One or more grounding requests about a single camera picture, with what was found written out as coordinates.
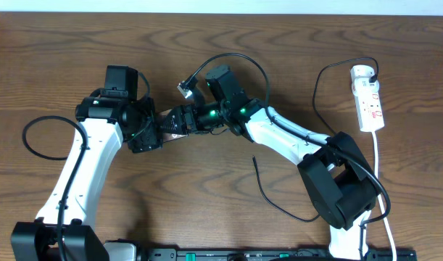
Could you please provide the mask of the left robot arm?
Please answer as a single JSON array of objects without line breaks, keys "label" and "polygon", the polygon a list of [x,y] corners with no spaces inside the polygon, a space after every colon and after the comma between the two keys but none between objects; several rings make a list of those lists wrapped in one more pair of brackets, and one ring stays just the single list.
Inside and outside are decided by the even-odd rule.
[{"label": "left robot arm", "polygon": [[74,141],[54,190],[32,222],[16,223],[11,245],[16,260],[143,260],[137,243],[102,243],[94,232],[109,167],[123,144],[134,153],[160,148],[153,99],[138,97],[144,74],[110,65],[104,87],[75,109]]}]

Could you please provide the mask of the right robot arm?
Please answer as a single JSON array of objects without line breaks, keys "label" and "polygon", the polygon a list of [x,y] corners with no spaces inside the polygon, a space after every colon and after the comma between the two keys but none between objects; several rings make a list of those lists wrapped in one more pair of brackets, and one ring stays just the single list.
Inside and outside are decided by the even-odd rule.
[{"label": "right robot arm", "polygon": [[178,89],[194,103],[170,110],[159,131],[206,134],[225,125],[278,152],[297,166],[313,207],[330,225],[331,256],[364,259],[369,253],[365,229],[381,187],[355,141],[342,132],[327,136],[307,130],[248,97],[227,65],[210,70],[205,80],[214,102],[196,97],[197,79],[190,76]]}]

